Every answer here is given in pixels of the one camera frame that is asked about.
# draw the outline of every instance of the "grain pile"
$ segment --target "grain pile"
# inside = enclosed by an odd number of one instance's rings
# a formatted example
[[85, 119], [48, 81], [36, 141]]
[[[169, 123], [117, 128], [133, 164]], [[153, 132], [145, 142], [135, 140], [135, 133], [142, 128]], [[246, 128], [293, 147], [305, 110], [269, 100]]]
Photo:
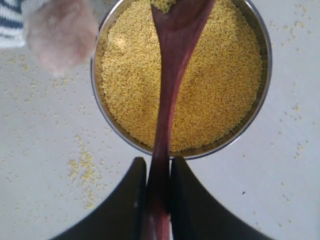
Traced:
[[[102, 87], [110, 112], [152, 147], [161, 56], [150, 0], [132, 3], [109, 30], [104, 49]], [[171, 150], [197, 148], [229, 133], [251, 109], [261, 75], [254, 32], [230, 0], [216, 0], [181, 83]]]
[[151, 0], [151, 4], [162, 12], [167, 13], [176, 4], [176, 0]]

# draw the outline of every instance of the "wooden spoon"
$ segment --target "wooden spoon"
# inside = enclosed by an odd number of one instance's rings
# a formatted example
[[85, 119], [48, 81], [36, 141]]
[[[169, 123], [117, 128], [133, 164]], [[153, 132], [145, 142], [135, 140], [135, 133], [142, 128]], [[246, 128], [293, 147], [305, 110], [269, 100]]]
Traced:
[[164, 14], [152, 16], [161, 51], [161, 92], [153, 155], [146, 187], [142, 239], [169, 240], [170, 140], [180, 84], [215, 0], [177, 0]]

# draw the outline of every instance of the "white surface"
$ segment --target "white surface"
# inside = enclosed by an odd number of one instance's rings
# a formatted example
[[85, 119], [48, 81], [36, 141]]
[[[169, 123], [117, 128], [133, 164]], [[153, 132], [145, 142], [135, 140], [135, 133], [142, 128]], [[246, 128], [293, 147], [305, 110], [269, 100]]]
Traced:
[[[91, 1], [101, 20], [111, 5]], [[273, 43], [266, 102], [238, 141], [189, 165], [255, 228], [281, 240], [318, 240], [320, 2], [252, 2]], [[150, 160], [110, 130], [93, 97], [88, 65], [55, 79], [30, 56], [27, 49], [0, 51], [0, 240], [54, 237], [97, 207], [135, 156]], [[70, 176], [69, 162], [81, 159], [89, 163]], [[95, 174], [81, 179], [85, 170]]]

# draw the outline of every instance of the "black object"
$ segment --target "black object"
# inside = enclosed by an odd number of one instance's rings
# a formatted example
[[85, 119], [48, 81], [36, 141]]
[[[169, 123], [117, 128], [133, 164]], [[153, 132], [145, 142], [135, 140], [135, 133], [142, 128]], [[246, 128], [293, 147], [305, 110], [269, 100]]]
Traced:
[[[136, 157], [96, 210], [52, 240], [140, 240], [146, 177], [146, 163]], [[215, 200], [183, 157], [172, 160], [169, 207], [174, 240], [272, 240]]]

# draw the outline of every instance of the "metal bowl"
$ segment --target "metal bowl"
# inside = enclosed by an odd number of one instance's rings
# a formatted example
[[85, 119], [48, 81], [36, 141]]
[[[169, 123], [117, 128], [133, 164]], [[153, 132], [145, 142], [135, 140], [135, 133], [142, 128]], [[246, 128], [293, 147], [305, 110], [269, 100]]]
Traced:
[[[128, 144], [145, 154], [151, 155], [153, 151], [152, 148], [132, 137], [115, 120], [114, 116], [111, 114], [108, 108], [108, 104], [105, 100], [105, 94], [101, 87], [103, 70], [101, 60], [103, 57], [104, 46], [106, 46], [106, 44], [108, 43], [108, 39], [102, 36], [102, 33], [104, 31], [108, 32], [117, 18], [131, 5], [132, 2], [135, 1], [136, 0], [120, 0], [103, 20], [97, 38], [96, 53], [91, 60], [91, 82], [93, 93], [99, 109], [111, 128]], [[216, 140], [215, 142], [204, 145], [202, 147], [190, 148], [179, 152], [172, 152], [171, 156], [173, 157], [180, 155], [187, 160], [197, 159], [215, 153], [230, 145], [235, 140], [237, 140], [251, 125], [253, 120], [258, 115], [267, 96], [272, 72], [272, 49], [266, 25], [255, 6], [249, 0], [232, 0], [232, 2], [240, 9], [246, 21], [254, 31], [260, 47], [260, 55], [262, 58], [262, 75], [260, 88], [256, 95], [256, 100], [253, 103], [251, 110], [246, 114], [242, 121], [228, 134]]]

